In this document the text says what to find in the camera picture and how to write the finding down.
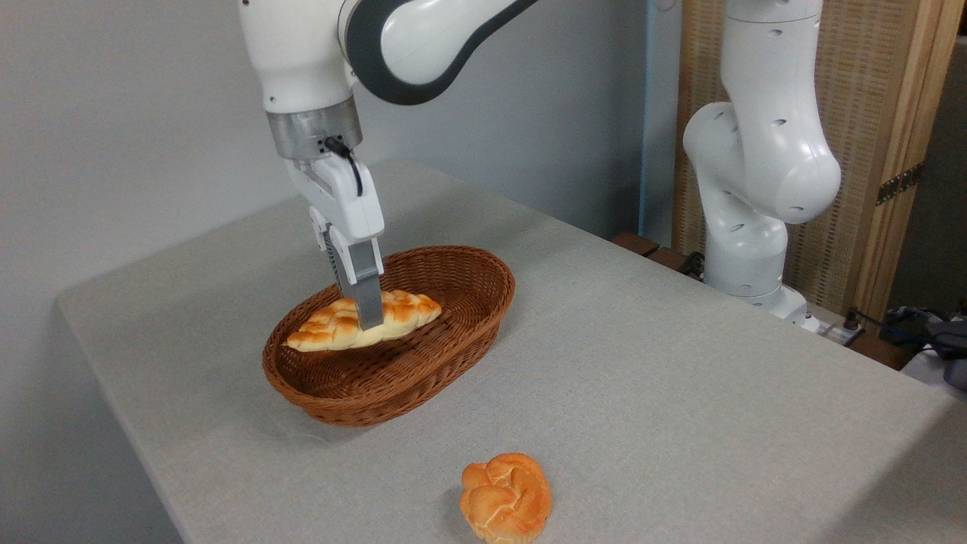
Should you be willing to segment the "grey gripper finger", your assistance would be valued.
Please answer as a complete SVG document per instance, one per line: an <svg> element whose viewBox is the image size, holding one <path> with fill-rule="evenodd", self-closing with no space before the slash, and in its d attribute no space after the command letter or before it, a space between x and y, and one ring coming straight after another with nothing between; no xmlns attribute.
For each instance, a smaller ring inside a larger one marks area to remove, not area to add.
<svg viewBox="0 0 967 544"><path fill-rule="evenodd" d="M336 278L336 283L342 285L342 267L341 259L338 257L338 252L336 251L334 242L331 238L331 232L329 232L329 227L331 224L325 220L317 208L310 208L310 219L314 225L314 233L317 238L317 243L319 248L325 252L328 258L329 267L332 268L334 276Z"/></svg>
<svg viewBox="0 0 967 544"><path fill-rule="evenodd" d="M341 259L341 294L355 303L360 328L372 329L383 324L380 276L384 272L382 255L376 238L348 243L341 232L332 228L331 238Z"/></svg>

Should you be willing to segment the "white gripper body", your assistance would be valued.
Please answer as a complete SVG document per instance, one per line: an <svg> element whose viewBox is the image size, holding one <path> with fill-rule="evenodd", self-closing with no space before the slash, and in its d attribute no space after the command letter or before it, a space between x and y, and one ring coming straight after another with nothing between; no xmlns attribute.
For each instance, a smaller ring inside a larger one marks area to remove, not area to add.
<svg viewBox="0 0 967 544"><path fill-rule="evenodd" d="M293 183L338 231L342 244L363 243L385 231L382 207L369 169L338 155L290 159Z"/></svg>

